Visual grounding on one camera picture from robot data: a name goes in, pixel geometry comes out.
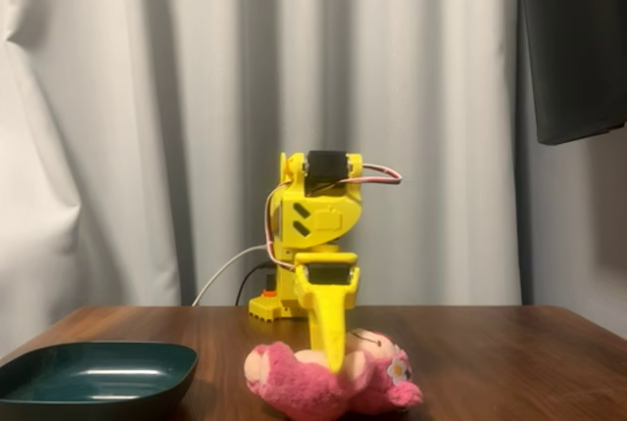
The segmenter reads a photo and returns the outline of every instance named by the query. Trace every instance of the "plush toy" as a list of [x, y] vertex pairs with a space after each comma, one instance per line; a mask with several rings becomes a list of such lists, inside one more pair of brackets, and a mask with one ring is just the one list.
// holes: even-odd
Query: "plush toy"
[[295, 421], [331, 421], [346, 411], [377, 414], [422, 401], [409, 381], [408, 356], [378, 333], [352, 330], [340, 374], [331, 374], [320, 351], [283, 343], [257, 346], [246, 358], [249, 389]]
[[351, 397], [370, 380], [366, 354], [347, 354], [341, 374], [329, 372], [320, 351], [293, 353], [285, 344], [257, 346], [246, 358], [248, 388], [296, 421], [331, 421], [349, 409]]

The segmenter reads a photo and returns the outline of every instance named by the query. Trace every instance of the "table surface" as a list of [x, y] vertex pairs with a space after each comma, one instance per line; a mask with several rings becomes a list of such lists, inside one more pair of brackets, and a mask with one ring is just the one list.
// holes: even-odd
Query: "table surface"
[[[425, 404], [395, 420], [627, 420], [627, 341], [549, 306], [361, 306], [349, 327], [391, 336], [410, 356]], [[61, 320], [4, 361], [84, 340], [179, 343], [199, 354], [196, 378], [172, 421], [283, 417], [246, 388], [252, 347], [303, 349], [307, 322], [263, 323], [243, 307], [91, 307]]]

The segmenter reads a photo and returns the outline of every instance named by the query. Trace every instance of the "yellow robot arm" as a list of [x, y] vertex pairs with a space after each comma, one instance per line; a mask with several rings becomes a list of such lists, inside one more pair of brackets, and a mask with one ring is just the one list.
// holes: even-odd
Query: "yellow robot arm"
[[261, 319], [307, 316], [312, 349], [324, 351], [330, 370], [344, 359], [344, 313], [355, 306], [360, 270], [354, 253], [334, 241], [348, 232], [362, 211], [359, 183], [362, 156], [339, 152], [281, 155], [280, 187], [270, 200], [276, 292], [252, 299], [249, 310]]

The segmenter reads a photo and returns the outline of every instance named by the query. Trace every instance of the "plate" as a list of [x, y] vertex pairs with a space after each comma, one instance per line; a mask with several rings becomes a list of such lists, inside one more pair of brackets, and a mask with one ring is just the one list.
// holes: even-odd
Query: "plate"
[[194, 378], [198, 354], [167, 343], [50, 346], [0, 367], [0, 420], [167, 419]]

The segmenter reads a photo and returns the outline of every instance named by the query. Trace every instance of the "curtain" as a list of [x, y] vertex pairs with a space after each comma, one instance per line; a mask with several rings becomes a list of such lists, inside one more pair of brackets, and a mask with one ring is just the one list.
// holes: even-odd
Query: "curtain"
[[[189, 304], [278, 157], [362, 153], [361, 304], [517, 304], [517, 0], [0, 0], [0, 353]], [[203, 304], [232, 304], [256, 255]], [[247, 287], [257, 293], [261, 280]]]

